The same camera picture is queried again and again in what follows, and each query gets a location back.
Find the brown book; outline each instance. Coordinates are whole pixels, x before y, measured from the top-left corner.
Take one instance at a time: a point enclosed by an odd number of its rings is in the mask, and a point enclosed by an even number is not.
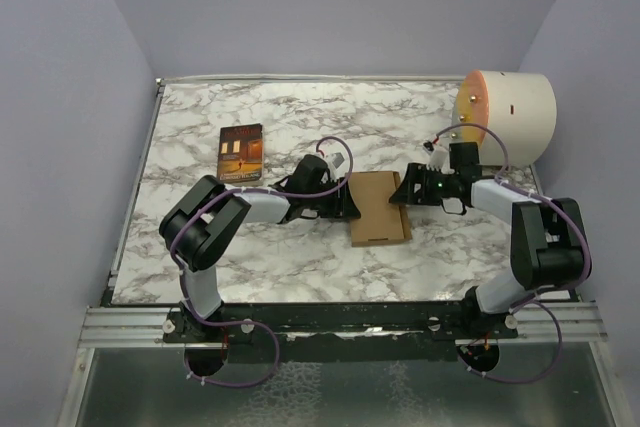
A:
[[[262,179],[263,161],[262,124],[220,129],[219,180],[231,184],[259,184]]]

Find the book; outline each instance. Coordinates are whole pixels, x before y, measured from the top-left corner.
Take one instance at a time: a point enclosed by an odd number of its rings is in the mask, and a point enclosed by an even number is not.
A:
[[[218,179],[232,184],[258,184],[264,168],[262,124],[220,129]]]

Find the wall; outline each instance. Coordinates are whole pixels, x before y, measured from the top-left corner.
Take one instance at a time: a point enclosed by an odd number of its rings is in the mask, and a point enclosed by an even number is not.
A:
[[[594,257],[585,293],[598,300],[638,421],[639,25],[640,0],[557,0],[522,64],[557,96],[538,172],[548,193],[581,205]]]
[[[116,0],[159,76],[517,70],[554,0]]]
[[[0,0],[0,425],[48,426],[153,108],[113,0]]]

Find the marble table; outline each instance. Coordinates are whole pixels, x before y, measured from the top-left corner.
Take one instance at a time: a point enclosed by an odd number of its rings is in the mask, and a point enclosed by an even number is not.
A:
[[[221,127],[264,125],[264,184],[281,179],[325,135],[353,150],[355,171],[426,162],[422,142],[450,123],[457,83],[197,83],[167,85],[130,219],[113,304],[176,303],[178,270],[158,234],[163,216],[216,171]],[[339,146],[327,146],[327,151]],[[531,169],[513,182],[535,188]],[[460,298],[508,267],[509,230],[474,209],[464,217],[410,207],[413,240],[351,247],[340,221],[240,228],[217,264],[227,302],[365,302]]]

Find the book cover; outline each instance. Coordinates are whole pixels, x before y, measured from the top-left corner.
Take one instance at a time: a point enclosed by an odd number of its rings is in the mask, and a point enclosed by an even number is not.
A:
[[[220,129],[218,179],[232,184],[257,184],[263,172],[262,124]]]

